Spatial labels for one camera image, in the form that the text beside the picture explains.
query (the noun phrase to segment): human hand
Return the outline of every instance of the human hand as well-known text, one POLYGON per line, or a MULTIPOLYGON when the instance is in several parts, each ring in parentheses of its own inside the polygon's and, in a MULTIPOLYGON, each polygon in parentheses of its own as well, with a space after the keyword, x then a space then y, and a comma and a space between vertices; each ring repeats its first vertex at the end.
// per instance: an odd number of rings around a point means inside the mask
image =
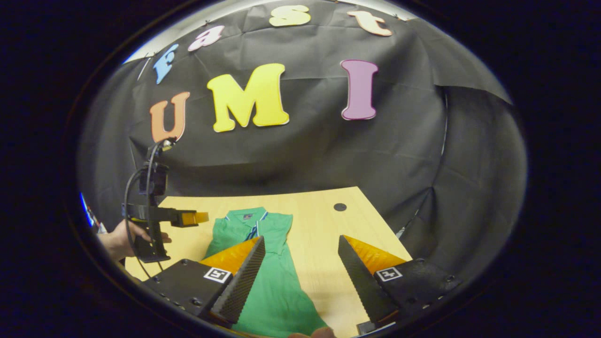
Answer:
POLYGON ((322 327, 313 331, 311 337, 308 337, 302 333, 293 333, 289 335, 288 338, 336 338, 336 336, 334 336, 334 331, 331 328, 322 327))
MULTIPOLYGON (((152 241, 144 229, 138 227, 131 221, 129 222, 129 232, 132 235, 133 241, 135 241, 136 235, 142 237, 145 241, 152 241)), ((161 237, 163 238, 163 243, 172 242, 171 238, 169 238, 169 235, 167 235, 165 232, 161 233, 161 237)), ((99 234, 98 238, 108 251, 112 260, 119 261, 125 257, 134 256, 133 248, 131 245, 129 245, 129 240, 127 238, 127 227, 125 225, 125 220, 122 220, 121 223, 117 225, 115 230, 113 230, 113 232, 99 234)))

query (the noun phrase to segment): letter m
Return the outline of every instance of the letter m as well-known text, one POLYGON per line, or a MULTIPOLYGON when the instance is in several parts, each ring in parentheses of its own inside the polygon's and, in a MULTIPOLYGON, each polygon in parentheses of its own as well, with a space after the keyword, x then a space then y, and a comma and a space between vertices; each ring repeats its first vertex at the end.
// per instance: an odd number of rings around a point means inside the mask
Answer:
POLYGON ((256 126, 288 123, 290 118, 284 112, 279 93, 279 77, 284 73, 284 69, 284 65, 279 63, 257 67, 244 90, 230 74, 220 75, 209 81, 207 88, 213 91, 215 101, 216 121, 213 129, 216 132, 226 132, 236 127, 236 122, 230 118, 228 111, 231 111, 238 124, 247 127, 255 104, 257 112, 252 122, 256 126))

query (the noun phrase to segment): orange letter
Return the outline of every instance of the orange letter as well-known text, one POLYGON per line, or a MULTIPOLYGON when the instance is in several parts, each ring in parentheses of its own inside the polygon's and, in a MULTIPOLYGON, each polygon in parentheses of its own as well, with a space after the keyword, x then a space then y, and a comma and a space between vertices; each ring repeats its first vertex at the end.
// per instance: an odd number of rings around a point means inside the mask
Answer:
POLYGON ((171 98, 171 103, 175 106, 173 109, 175 123, 171 131, 165 130, 163 119, 167 101, 161 101, 150 107, 150 115, 152 118, 150 125, 154 142, 164 140, 168 137, 177 137, 178 140, 182 137, 184 128, 186 127, 186 99, 188 97, 190 97, 190 92, 184 91, 171 98))
POLYGON ((366 11, 351 11, 347 12, 346 14, 356 17, 357 21, 359 22, 359 26, 361 26, 361 28, 372 34, 382 36, 392 35, 392 32, 390 30, 383 29, 377 24, 378 22, 384 22, 384 19, 382 19, 381 17, 375 17, 371 15, 370 12, 366 11))

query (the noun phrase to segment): black cable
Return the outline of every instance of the black cable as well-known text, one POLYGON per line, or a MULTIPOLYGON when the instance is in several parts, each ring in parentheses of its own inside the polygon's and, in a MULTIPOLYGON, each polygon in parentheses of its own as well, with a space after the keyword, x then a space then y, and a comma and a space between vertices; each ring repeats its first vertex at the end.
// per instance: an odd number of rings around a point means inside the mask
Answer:
MULTIPOLYGON (((148 210, 148 216, 146 219, 146 222, 148 224, 148 226, 150 225, 150 173, 152 172, 152 162, 154 161, 154 154, 156 154, 156 150, 159 148, 160 144, 163 144, 163 142, 165 142, 165 140, 161 140, 157 143, 154 144, 154 147, 152 149, 152 154, 150 155, 150 160, 148 160, 148 171, 146 174, 146 210, 148 210)), ((160 265, 160 262, 157 262, 159 264, 160 270, 163 271, 163 267, 160 265)))
POLYGON ((148 274, 148 272, 146 271, 146 269, 144 269, 144 266, 142 265, 142 262, 140 262, 140 259, 138 258, 138 250, 136 250, 136 247, 133 244, 133 239, 132 239, 132 234, 129 231, 129 213, 127 212, 127 197, 129 195, 129 187, 132 184, 132 181, 135 180, 136 178, 138 178, 138 176, 140 175, 140 173, 144 170, 144 167, 138 169, 138 171, 136 171, 133 175, 131 175, 129 177, 129 180, 127 181, 127 185, 125 186, 125 198, 123 201, 123 210, 125 213, 125 229, 127 232, 127 240, 129 241, 129 245, 132 247, 133 250, 133 255, 136 256, 136 259, 138 260, 138 263, 140 264, 140 267, 142 268, 142 270, 144 270, 144 273, 146 274, 146 276, 148 276, 148 278, 150 278, 150 274, 148 274))

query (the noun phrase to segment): finger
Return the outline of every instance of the finger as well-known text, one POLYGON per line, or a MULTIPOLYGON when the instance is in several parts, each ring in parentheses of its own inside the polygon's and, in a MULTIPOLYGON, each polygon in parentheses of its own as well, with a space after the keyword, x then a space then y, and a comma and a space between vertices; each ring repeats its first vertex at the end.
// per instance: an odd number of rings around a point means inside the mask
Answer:
POLYGON ((169 238, 169 234, 167 234, 166 232, 160 233, 160 237, 163 239, 163 243, 171 243, 171 242, 173 242, 171 240, 171 238, 169 238))
POLYGON ((334 331, 329 327, 318 328, 313 332, 311 338, 336 338, 334 331))
POLYGON ((144 238, 144 240, 146 240, 147 242, 151 242, 152 241, 152 239, 150 238, 150 236, 148 235, 148 233, 146 233, 146 231, 144 231, 144 229, 138 227, 135 224, 132 224, 131 222, 129 223, 129 230, 134 235, 138 235, 141 238, 144 238))

